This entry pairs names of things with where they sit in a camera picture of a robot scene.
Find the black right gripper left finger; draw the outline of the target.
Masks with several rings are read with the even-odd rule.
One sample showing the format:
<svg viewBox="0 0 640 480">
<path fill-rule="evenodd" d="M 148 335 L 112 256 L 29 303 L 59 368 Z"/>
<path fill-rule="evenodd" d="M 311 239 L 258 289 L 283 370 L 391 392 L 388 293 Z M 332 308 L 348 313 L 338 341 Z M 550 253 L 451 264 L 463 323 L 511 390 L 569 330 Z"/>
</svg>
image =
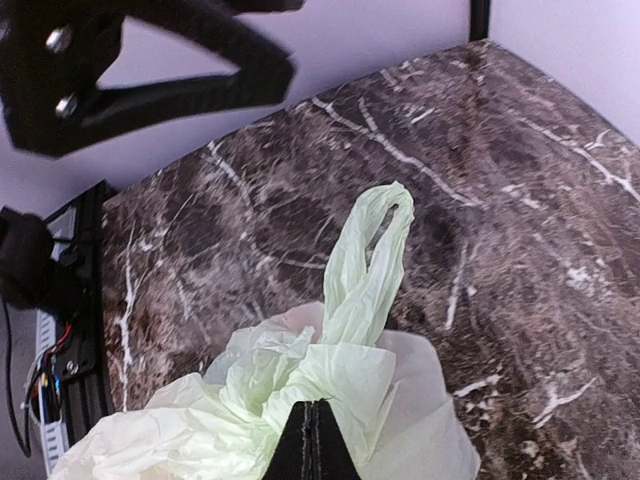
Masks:
<svg viewBox="0 0 640 480">
<path fill-rule="evenodd" d="M 310 479 L 312 439 L 313 403 L 296 402 L 264 474 L 264 480 Z"/>
</svg>

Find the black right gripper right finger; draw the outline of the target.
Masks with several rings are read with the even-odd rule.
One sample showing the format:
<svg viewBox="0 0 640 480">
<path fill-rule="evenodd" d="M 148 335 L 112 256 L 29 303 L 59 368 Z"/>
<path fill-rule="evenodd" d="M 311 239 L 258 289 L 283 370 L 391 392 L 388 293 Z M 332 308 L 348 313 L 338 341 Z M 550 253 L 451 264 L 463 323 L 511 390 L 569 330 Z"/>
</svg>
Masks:
<svg viewBox="0 0 640 480">
<path fill-rule="evenodd" d="M 310 421 L 310 478 L 360 480 L 331 405 L 312 403 Z"/>
</svg>

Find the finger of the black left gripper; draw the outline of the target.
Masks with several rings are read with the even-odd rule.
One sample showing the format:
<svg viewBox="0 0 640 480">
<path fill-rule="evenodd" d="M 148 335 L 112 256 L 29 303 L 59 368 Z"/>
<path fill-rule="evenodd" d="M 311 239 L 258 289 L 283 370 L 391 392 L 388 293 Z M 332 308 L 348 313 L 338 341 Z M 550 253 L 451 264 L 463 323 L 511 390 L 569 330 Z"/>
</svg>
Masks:
<svg viewBox="0 0 640 480">
<path fill-rule="evenodd" d="M 256 105 L 277 104 L 294 76 L 290 54 L 237 17 L 302 6 L 300 1 L 4 1 L 2 101 L 14 104 L 25 94 L 40 105 L 87 99 L 119 56 L 122 26 L 131 17 L 235 65 L 234 74 L 210 79 L 210 90 L 224 99 L 239 87 Z"/>
<path fill-rule="evenodd" d="M 213 75 L 131 88 L 93 90 L 71 98 L 74 108 L 59 115 L 40 101 L 6 108 L 6 125 L 18 150 L 60 158 L 137 130 L 184 117 L 281 103 L 293 80 L 285 58 Z"/>
</svg>

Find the light green plastic bag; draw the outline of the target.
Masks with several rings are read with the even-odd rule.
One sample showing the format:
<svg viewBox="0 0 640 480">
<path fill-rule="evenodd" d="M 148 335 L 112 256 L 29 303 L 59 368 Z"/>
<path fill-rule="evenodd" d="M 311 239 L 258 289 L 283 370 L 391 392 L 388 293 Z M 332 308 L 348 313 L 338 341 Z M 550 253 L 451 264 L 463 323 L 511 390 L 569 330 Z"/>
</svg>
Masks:
<svg viewBox="0 0 640 480">
<path fill-rule="evenodd" d="M 398 183 L 356 200 L 324 298 L 235 331 L 205 373 L 102 418 L 55 479 L 259 479 L 290 412 L 325 400 L 363 479 L 473 479 L 479 455 L 424 337 L 386 328 L 414 203 Z"/>
</svg>

